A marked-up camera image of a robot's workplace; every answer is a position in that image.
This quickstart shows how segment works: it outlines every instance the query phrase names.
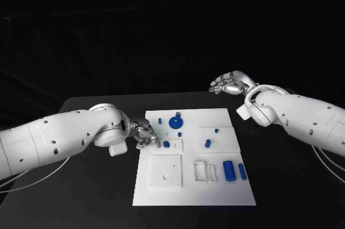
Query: table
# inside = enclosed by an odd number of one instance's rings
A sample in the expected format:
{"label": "table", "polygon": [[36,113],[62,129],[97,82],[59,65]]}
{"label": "table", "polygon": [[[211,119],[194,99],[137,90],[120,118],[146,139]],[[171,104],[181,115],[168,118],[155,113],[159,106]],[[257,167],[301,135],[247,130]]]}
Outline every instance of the table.
{"label": "table", "polygon": [[[292,138],[282,126],[264,128],[253,119],[243,121],[236,112],[243,99],[241,95],[210,92],[78,97],[65,101],[59,112],[90,109],[98,103],[114,104],[129,117],[143,117],[146,110],[228,108],[257,206],[132,206],[140,151],[130,138],[126,154],[111,157],[107,148],[90,145],[46,180],[9,193],[0,227],[344,228],[345,185],[324,168],[312,147]],[[33,169],[13,188],[46,176],[62,162]]]}

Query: white cable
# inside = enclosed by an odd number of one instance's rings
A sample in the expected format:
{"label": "white cable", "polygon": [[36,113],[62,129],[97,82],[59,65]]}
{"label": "white cable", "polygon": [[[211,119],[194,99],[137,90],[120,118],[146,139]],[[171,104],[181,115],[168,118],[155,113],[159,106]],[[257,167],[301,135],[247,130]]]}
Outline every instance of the white cable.
{"label": "white cable", "polygon": [[316,156],[318,156],[318,158],[319,158],[322,164],[325,165],[325,167],[328,168],[328,170],[332,172],[332,174],[338,177],[338,179],[345,183],[345,181],[341,179],[341,177],[335,174],[335,172],[331,170],[331,168],[329,168],[328,165],[325,164],[322,158],[321,158],[319,155],[318,155],[318,152],[316,152],[315,147],[314,147],[314,150],[315,150],[315,154],[316,154]]}
{"label": "white cable", "polygon": [[18,178],[21,178],[31,170],[21,173],[15,178],[12,178],[5,184],[0,185],[0,188],[8,185],[12,181],[15,181]]}
{"label": "white cable", "polygon": [[57,173],[57,171],[58,171],[58,170],[62,168],[62,166],[65,165],[67,161],[62,163],[62,165],[58,167],[58,169],[57,169],[45,178],[42,178],[39,181],[36,181],[33,184],[31,184],[31,185],[22,187],[22,188],[9,190],[9,191],[2,191],[0,193],[9,193],[9,192],[13,192],[13,191],[18,191],[18,190],[21,190],[21,189],[25,189],[25,188],[31,187],[31,186],[35,185],[36,183],[42,182],[48,177],[52,176],[54,173]]}
{"label": "white cable", "polygon": [[322,150],[321,148],[318,148],[318,149],[319,149],[319,151],[322,152],[325,158],[332,162],[332,164],[334,164],[335,166],[338,166],[338,167],[345,171],[345,169],[344,169],[344,168],[331,160],[331,158],[327,156],[324,150]]}

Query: blue object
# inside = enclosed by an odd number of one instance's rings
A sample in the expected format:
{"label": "blue object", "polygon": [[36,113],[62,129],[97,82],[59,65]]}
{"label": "blue object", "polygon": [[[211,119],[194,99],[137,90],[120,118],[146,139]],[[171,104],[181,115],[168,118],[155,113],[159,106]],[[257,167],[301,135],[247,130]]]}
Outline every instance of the blue object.
{"label": "blue object", "polygon": [[169,141],[163,141],[163,147],[165,147],[165,148],[169,148],[169,147],[171,147]]}
{"label": "blue object", "polygon": [[223,162],[223,167],[224,167],[224,173],[225,173],[225,180],[228,182],[236,181],[236,169],[231,161],[224,161]]}
{"label": "blue object", "polygon": [[174,128],[174,129],[178,129],[181,128],[184,125],[184,121],[182,121],[182,118],[181,118],[181,113],[176,112],[176,116],[171,118],[169,120],[169,126]]}
{"label": "blue object", "polygon": [[246,180],[247,176],[246,176],[244,167],[243,167],[241,163],[238,164],[238,168],[240,168],[241,178],[243,178],[243,180]]}
{"label": "blue object", "polygon": [[205,147],[210,148],[210,145],[211,145],[211,140],[208,139],[205,143]]}

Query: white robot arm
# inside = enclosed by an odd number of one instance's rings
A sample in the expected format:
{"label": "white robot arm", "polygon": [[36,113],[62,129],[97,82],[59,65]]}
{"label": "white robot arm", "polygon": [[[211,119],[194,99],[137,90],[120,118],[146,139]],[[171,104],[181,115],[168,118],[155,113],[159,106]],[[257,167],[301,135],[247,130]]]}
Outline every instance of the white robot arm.
{"label": "white robot arm", "polygon": [[290,94],[283,88],[260,85],[241,72],[218,77],[210,91],[217,94],[244,94],[237,109],[241,118],[250,117],[267,127],[280,124],[295,138],[345,156],[345,110],[314,98]]}
{"label": "white robot arm", "polygon": [[110,155],[127,151],[124,139],[135,137],[137,149],[159,138],[148,119],[132,120],[113,104],[59,113],[0,132],[0,180],[81,153],[94,142],[110,147]]}

